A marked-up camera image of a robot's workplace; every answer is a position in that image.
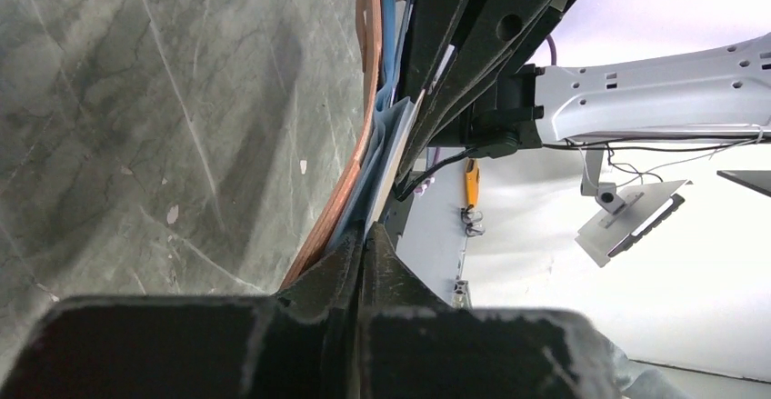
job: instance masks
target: white debris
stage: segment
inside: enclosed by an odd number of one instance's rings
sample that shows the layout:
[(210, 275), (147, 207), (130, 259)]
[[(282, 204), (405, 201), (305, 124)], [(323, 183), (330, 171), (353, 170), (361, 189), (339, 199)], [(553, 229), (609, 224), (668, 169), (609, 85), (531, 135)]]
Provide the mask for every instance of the white debris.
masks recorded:
[(177, 218), (179, 218), (179, 205), (174, 205), (169, 209), (169, 212), (166, 215), (166, 222), (168, 224), (174, 224)]
[(52, 292), (50, 289), (48, 289), (48, 287), (46, 287), (45, 285), (42, 285), (40, 283), (35, 283), (35, 286), (37, 288), (43, 290), (44, 292), (46, 292), (48, 294), (48, 297), (50, 297), (52, 301), (54, 301), (54, 302), (59, 302), (60, 301), (59, 296), (55, 295), (54, 292)]

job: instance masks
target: gray stone surface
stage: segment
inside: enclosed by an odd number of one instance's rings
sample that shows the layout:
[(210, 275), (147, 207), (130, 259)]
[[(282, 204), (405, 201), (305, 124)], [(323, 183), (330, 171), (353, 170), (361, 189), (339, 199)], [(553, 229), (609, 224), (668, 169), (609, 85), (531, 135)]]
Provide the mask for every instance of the gray stone surface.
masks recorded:
[(69, 295), (277, 288), (360, 126), (354, 3), (0, 0), (0, 374)]

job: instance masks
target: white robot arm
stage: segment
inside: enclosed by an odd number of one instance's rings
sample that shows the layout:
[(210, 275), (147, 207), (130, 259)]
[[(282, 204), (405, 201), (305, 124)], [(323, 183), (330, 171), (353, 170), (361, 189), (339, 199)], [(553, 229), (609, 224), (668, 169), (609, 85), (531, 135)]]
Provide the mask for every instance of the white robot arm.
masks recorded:
[(771, 34), (632, 63), (546, 67), (536, 104), (544, 107), (536, 120), (544, 143), (762, 136), (771, 132)]
[[(536, 78), (544, 144), (766, 142), (771, 133), (771, 34), (693, 54), (599, 67), (546, 67)], [(685, 199), (687, 180), (616, 192), (599, 180), (604, 145), (585, 147), (581, 194), (601, 210), (576, 241), (599, 265), (636, 243)]]

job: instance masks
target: scratch on floor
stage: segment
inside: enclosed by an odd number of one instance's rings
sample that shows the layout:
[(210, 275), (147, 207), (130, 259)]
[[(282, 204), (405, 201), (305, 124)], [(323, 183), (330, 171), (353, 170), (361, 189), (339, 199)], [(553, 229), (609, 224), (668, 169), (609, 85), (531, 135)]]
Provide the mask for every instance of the scratch on floor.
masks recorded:
[(209, 16), (209, 4), (211, 0), (204, 0), (204, 21), (201, 23), (201, 32), (198, 33), (198, 40), (195, 42), (195, 52), (193, 52), (193, 79), (198, 77), (198, 51), (201, 49), (201, 39), (204, 38), (206, 30), (206, 19)]
[(21, 249), (19, 249), (19, 246), (16, 245), (16, 242), (14, 241), (13, 236), (11, 236), (11, 233), (8, 232), (7, 228), (5, 228), (5, 223), (2, 219), (0, 219), (0, 233), (3, 233), (3, 237), (5, 240), (8, 241), (8, 244), (11, 245), (11, 255), (15, 257), (17, 260), (19, 260), (19, 263), (21, 263), (22, 267), (26, 270), (27, 274), (32, 278), (33, 282), (35, 283), (35, 286), (39, 288), (40, 290), (43, 290), (44, 292), (48, 293), (48, 295), (51, 296), (51, 299), (55, 302), (59, 300), (59, 298), (53, 294), (50, 290), (48, 290), (47, 287), (40, 284), (40, 281), (37, 280), (37, 276), (35, 275), (35, 271), (32, 270), (32, 266), (29, 265), (29, 263), (25, 260), (24, 256), (22, 255)]
[(281, 77), (281, 70), (278, 68), (278, 59), (275, 58), (275, 49), (273, 48), (273, 42), (268, 40), (268, 46), (270, 46), (270, 56), (273, 58), (273, 68), (275, 69), (275, 75), (278, 76), (278, 84), (281, 85), (281, 90), (286, 95), (286, 85), (284, 84), (284, 78)]
[[(51, 36), (51, 33), (48, 31), (48, 27), (45, 25), (45, 20), (43, 20), (43, 15), (40, 13), (40, 8), (37, 6), (36, 0), (29, 0), (29, 1), (32, 5), (33, 11), (35, 12), (35, 17), (37, 18), (37, 22), (40, 24), (40, 27), (43, 28), (43, 32), (45, 33), (45, 36), (48, 39), (48, 49), (51, 51), (52, 57), (56, 57), (56, 55), (54, 55), (55, 52), (53, 51), (51, 44), (52, 43), (55, 45), (58, 45), (58, 44), (56, 43), (56, 40)], [(83, 108), (83, 105), (80, 103), (80, 98), (78, 98), (77, 94), (75, 93), (75, 89), (73, 89), (72, 85), (70, 85), (69, 77), (65, 73), (65, 69), (62, 66), (61, 61), (58, 62), (57, 67), (59, 69), (59, 74), (65, 80), (65, 84), (67, 86), (67, 90), (70, 93), (70, 96), (72, 96), (73, 100), (77, 103), (78, 111), (83, 116), (83, 118), (87, 121), (87, 123), (92, 124), (91, 116), (88, 115), (88, 113), (85, 111), (85, 109)], [(66, 122), (72, 122), (71, 119), (68, 119), (66, 117), (65, 112), (61, 106), (58, 106), (58, 109), (59, 109), (59, 114), (61, 114), (62, 118)]]
[(45, 134), (45, 131), (47, 131), (47, 130), (48, 130), (48, 126), (51, 124), (51, 121), (52, 121), (52, 120), (54, 120), (54, 115), (49, 115), (49, 116), (48, 116), (48, 120), (46, 120), (46, 121), (45, 121), (45, 125), (43, 125), (43, 131), (42, 131), (42, 132), (40, 133), (40, 135), (39, 135), (39, 136), (38, 136), (38, 137), (35, 139), (35, 142), (34, 142), (34, 143), (32, 143), (32, 145), (29, 147), (29, 150), (28, 150), (28, 151), (26, 151), (26, 155), (24, 156), (24, 158), (22, 158), (22, 162), (21, 162), (21, 163), (19, 163), (19, 165), (17, 165), (17, 166), (14, 168), (14, 171), (13, 171), (13, 172), (11, 172), (11, 175), (10, 175), (10, 176), (8, 176), (8, 180), (7, 180), (7, 181), (5, 181), (5, 186), (3, 187), (3, 189), (2, 189), (2, 190), (0, 190), (0, 196), (2, 196), (2, 195), (3, 195), (3, 193), (5, 193), (5, 190), (7, 190), (7, 189), (8, 189), (8, 187), (11, 185), (11, 182), (12, 182), (12, 181), (14, 181), (14, 178), (16, 178), (16, 175), (18, 174), (19, 170), (20, 170), (22, 167), (24, 167), (24, 166), (25, 166), (25, 165), (26, 165), (26, 164), (29, 162), (29, 158), (30, 158), (30, 156), (32, 155), (32, 152), (35, 150), (35, 147), (37, 146), (37, 144), (38, 144), (38, 143), (40, 143), (40, 140), (43, 138), (43, 135)]
[(14, 308), (14, 302), (11, 301), (8, 304), (8, 315), (11, 316), (11, 321), (14, 322), (14, 329), (15, 329), (15, 335), (18, 340), (22, 340), (24, 336), (26, 335), (25, 329), (22, 328), (21, 323), (19, 322), (19, 316), (16, 314), (16, 309)]
[[(167, 241), (169, 243), (171, 243), (172, 240), (174, 240), (174, 236), (173, 235), (169, 235)], [(169, 254), (169, 256), (168, 256), (168, 258), (170, 260), (173, 259), (173, 258), (176, 258), (176, 261), (178, 261), (180, 263), (182, 262), (182, 257), (179, 256), (179, 253), (176, 251), (176, 249), (174, 249), (173, 246), (163, 246), (163, 245), (161, 245), (159, 243), (156, 243), (156, 242), (150, 242), (150, 245), (153, 246), (156, 249), (161, 249), (161, 250), (164, 250), (164, 251), (171, 252), (171, 254)]]
[(160, 269), (158, 269), (158, 273), (164, 277), (166, 282), (172, 287), (176, 294), (182, 293), (182, 289), (179, 288), (179, 281), (176, 279), (176, 269), (174, 269), (173, 264), (169, 269), (168, 274), (164, 274)]
[(136, 274), (134, 269), (131, 269), (131, 275), (134, 277), (134, 280), (136, 281), (136, 284), (139, 285), (139, 290), (142, 290), (142, 294), (147, 296), (147, 291), (145, 290), (145, 285), (142, 284), (142, 280), (139, 279), (139, 275)]
[(325, 98), (324, 108), (326, 108), (326, 121), (329, 122), (329, 130), (332, 132), (332, 146), (335, 149), (335, 164), (337, 165), (337, 172), (343, 173), (343, 162), (340, 161), (340, 149), (337, 147), (337, 139), (335, 138), (335, 124), (332, 123), (332, 111), (329, 109), (329, 99)]
[(150, 4), (147, 2), (147, 0), (142, 0), (142, 5), (145, 7), (145, 12), (147, 13), (147, 17), (150, 19), (150, 30), (153, 33), (153, 39), (155, 40), (155, 47), (158, 48), (158, 53), (161, 55), (161, 61), (164, 63), (164, 68), (166, 70), (166, 73), (169, 76), (169, 80), (171, 81), (171, 86), (174, 89), (174, 93), (176, 95), (177, 100), (179, 100), (179, 105), (182, 107), (182, 113), (185, 115), (185, 122), (187, 123), (187, 129), (190, 131), (190, 135), (193, 136), (193, 143), (195, 144), (195, 149), (198, 151), (198, 156), (201, 158), (201, 163), (204, 166), (206, 180), (208, 181), (209, 188), (211, 189), (212, 195), (214, 196), (215, 214), (216, 214), (217, 222), (220, 225), (220, 229), (224, 231), (225, 220), (223, 219), (222, 212), (220, 211), (219, 195), (217, 194), (216, 183), (215, 183), (214, 176), (212, 175), (212, 170), (209, 167), (208, 160), (206, 159), (204, 146), (201, 142), (201, 138), (198, 136), (198, 133), (195, 131), (195, 128), (193, 127), (193, 120), (190, 115), (190, 111), (187, 109), (187, 105), (185, 104), (185, 99), (182, 97), (182, 92), (180, 92), (179, 86), (176, 84), (176, 79), (174, 78), (174, 74), (171, 71), (171, 66), (168, 63), (168, 59), (166, 58), (164, 46), (163, 46), (163, 43), (161, 43), (161, 35), (158, 30), (158, 26), (155, 24), (155, 19), (153, 18), (153, 14), (150, 12)]
[(151, 216), (150, 214), (148, 214), (148, 213), (145, 211), (145, 209), (144, 209), (142, 206), (140, 206), (140, 207), (139, 207), (139, 211), (142, 213), (142, 215), (144, 215), (144, 216), (145, 216), (145, 218), (147, 218), (147, 219), (149, 219), (151, 222), (153, 222), (153, 223), (155, 223), (155, 224), (158, 224), (159, 226), (163, 227), (163, 228), (164, 228), (164, 229), (165, 229), (165, 230), (166, 230), (166, 231), (167, 231), (167, 232), (168, 232), (170, 235), (172, 235), (172, 236), (173, 236), (173, 237), (174, 237), (176, 240), (179, 240), (179, 241), (181, 241), (183, 244), (185, 244), (185, 246), (187, 246), (187, 248), (189, 248), (191, 251), (193, 251), (193, 253), (194, 253), (194, 254), (195, 254), (195, 255), (196, 255), (198, 258), (200, 258), (200, 259), (204, 260), (204, 262), (208, 263), (209, 265), (211, 265), (212, 267), (214, 267), (216, 270), (218, 270), (220, 273), (224, 274), (224, 275), (225, 275), (225, 276), (227, 276), (228, 278), (230, 278), (230, 279), (232, 279), (233, 281), (235, 281), (237, 284), (243, 285), (244, 287), (249, 287), (249, 288), (251, 288), (251, 289), (254, 289), (254, 290), (256, 290), (256, 291), (257, 291), (258, 293), (260, 293), (260, 294), (268, 294), (268, 292), (267, 292), (267, 291), (266, 291), (264, 288), (262, 288), (262, 287), (260, 287), (260, 286), (257, 286), (257, 285), (254, 285), (254, 284), (252, 284), (252, 283), (248, 283), (247, 281), (244, 281), (243, 279), (239, 278), (238, 276), (235, 276), (234, 274), (231, 274), (230, 272), (228, 272), (227, 270), (225, 270), (225, 268), (224, 268), (223, 266), (221, 266), (221, 265), (219, 265), (219, 264), (215, 263), (215, 262), (214, 262), (214, 261), (213, 261), (211, 258), (209, 258), (209, 257), (208, 257), (206, 254), (204, 254), (203, 252), (201, 252), (201, 250), (200, 250), (200, 249), (198, 249), (198, 247), (197, 247), (197, 246), (195, 246), (195, 245), (194, 245), (192, 242), (190, 242), (190, 240), (187, 240), (187, 239), (186, 239), (186, 238), (184, 238), (182, 235), (180, 235), (180, 234), (177, 234), (175, 231), (172, 231), (171, 229), (169, 229), (168, 227), (166, 227), (166, 225), (165, 225), (165, 224), (163, 224), (163, 223), (161, 223), (161, 222), (157, 221), (157, 220), (156, 220), (156, 219), (155, 219), (153, 216)]
[(329, 7), (332, 8), (332, 13), (335, 15), (335, 20), (337, 21), (337, 26), (340, 27), (340, 33), (343, 34), (343, 41), (345, 41), (345, 47), (348, 48), (348, 54), (351, 55), (351, 58), (356, 60), (356, 56), (354, 55), (353, 49), (351, 49), (351, 44), (348, 41), (348, 34), (345, 32), (345, 29), (343, 29), (343, 23), (340, 20), (340, 14), (337, 12), (337, 9), (335, 8), (335, 3), (332, 2), (332, 0), (329, 1)]
[(214, 104), (212, 104), (211, 102), (207, 102), (207, 101), (205, 101), (205, 100), (201, 99), (201, 98), (200, 98), (200, 97), (198, 97), (198, 96), (196, 96), (196, 97), (195, 97), (195, 100), (196, 100), (196, 101), (198, 101), (198, 103), (199, 103), (200, 105), (206, 105), (206, 106), (208, 106), (209, 108), (211, 108), (211, 109), (212, 109), (212, 111), (213, 111), (213, 112), (216, 110), (216, 106), (215, 106)]

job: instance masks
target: purple cable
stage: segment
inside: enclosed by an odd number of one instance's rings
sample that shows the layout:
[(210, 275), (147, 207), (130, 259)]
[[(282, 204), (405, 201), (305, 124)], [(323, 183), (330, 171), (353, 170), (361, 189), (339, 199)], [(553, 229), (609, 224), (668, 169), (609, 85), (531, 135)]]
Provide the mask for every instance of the purple cable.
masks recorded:
[(549, 44), (549, 54), (551, 55), (552, 65), (556, 65), (556, 43), (554, 43), (554, 37), (552, 35), (546, 36), (546, 42)]
[[(436, 163), (439, 162), (439, 149), (438, 147), (434, 148), (434, 161), (431, 162), (431, 165), (426, 167), (426, 170), (430, 169), (431, 167), (435, 166)], [(431, 185), (434, 182), (434, 177), (431, 176), (430, 178), (426, 179), (421, 185), (419, 185), (413, 192), (416, 195), (422, 195), (426, 192), (428, 189), (428, 186)]]

